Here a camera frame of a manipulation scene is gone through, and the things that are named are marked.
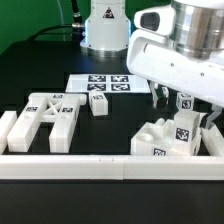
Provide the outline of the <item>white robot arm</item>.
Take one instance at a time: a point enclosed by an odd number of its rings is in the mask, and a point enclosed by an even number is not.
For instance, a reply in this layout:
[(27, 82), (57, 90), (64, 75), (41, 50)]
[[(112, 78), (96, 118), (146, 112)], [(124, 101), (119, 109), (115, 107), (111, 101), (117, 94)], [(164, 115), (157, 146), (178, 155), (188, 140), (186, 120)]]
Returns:
[(224, 110), (224, 0), (171, 0), (125, 14), (125, 0), (91, 0), (81, 49), (127, 53), (130, 73), (212, 104), (206, 127)]

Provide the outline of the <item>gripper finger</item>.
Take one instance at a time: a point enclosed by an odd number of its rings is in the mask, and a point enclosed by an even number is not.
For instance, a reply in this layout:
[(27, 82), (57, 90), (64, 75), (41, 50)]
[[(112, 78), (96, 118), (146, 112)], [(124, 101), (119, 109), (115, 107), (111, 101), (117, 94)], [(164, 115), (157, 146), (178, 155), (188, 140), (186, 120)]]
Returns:
[(210, 129), (213, 126), (213, 121), (219, 117), (222, 113), (223, 108), (213, 104), (212, 105), (212, 113), (207, 117), (205, 128)]

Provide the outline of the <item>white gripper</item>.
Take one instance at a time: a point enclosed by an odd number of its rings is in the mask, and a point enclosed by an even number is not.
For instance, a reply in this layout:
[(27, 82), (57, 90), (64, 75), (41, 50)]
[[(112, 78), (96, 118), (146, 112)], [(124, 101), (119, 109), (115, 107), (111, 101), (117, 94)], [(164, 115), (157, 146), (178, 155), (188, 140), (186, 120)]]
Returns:
[(126, 64), (153, 81), (155, 109), (166, 105), (156, 83), (224, 108), (224, 4), (148, 8), (135, 14), (134, 25)]

